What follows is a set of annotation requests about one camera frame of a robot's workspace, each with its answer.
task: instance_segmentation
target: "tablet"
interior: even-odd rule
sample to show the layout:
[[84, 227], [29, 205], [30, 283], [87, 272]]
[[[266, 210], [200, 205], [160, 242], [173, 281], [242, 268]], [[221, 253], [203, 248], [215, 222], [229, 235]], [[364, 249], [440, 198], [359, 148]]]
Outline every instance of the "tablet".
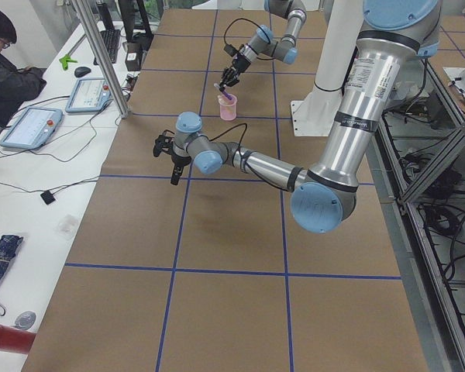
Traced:
[[103, 78], [87, 77], [76, 81], [66, 112], [74, 114], [96, 113], [110, 99], [110, 90]]
[[45, 144], [62, 121], [58, 108], [28, 107], [0, 141], [0, 146], [32, 150]]

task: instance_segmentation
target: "black mouse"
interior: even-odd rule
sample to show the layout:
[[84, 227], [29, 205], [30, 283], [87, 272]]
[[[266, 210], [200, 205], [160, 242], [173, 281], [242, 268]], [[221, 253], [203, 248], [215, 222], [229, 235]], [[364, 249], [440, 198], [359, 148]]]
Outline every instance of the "black mouse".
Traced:
[[90, 72], [91, 72], [90, 67], [80, 66], [76, 70], [74, 70], [74, 76], [76, 78], [82, 78], [83, 76], [85, 76], [86, 74], [89, 74]]

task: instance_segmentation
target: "keyboard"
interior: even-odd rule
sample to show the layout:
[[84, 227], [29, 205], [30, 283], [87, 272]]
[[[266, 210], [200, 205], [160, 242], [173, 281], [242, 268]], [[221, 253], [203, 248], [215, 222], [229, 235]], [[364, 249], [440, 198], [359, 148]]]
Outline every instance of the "keyboard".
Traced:
[[[103, 43], [105, 44], [108, 55], [110, 57], [110, 61], [114, 64], [117, 61], [117, 51], [119, 50], [119, 40], [121, 38], [121, 30], [120, 29], [103, 29], [100, 31], [102, 35]], [[98, 64], [96, 58], [93, 62], [94, 64]]]

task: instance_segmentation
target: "folded umbrella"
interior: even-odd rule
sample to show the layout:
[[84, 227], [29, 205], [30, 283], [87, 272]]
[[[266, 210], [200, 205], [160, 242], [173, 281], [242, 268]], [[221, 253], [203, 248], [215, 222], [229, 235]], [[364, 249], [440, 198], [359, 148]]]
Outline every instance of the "folded umbrella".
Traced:
[[23, 238], [17, 235], [2, 235], [0, 239], [0, 280], [3, 278], [10, 261], [16, 255]]

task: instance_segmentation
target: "red cylinder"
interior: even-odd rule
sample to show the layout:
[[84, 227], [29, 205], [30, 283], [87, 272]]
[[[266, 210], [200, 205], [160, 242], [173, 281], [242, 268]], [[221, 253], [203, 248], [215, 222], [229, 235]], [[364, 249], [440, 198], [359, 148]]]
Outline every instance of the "red cylinder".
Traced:
[[0, 351], [27, 354], [35, 337], [35, 333], [0, 324]]

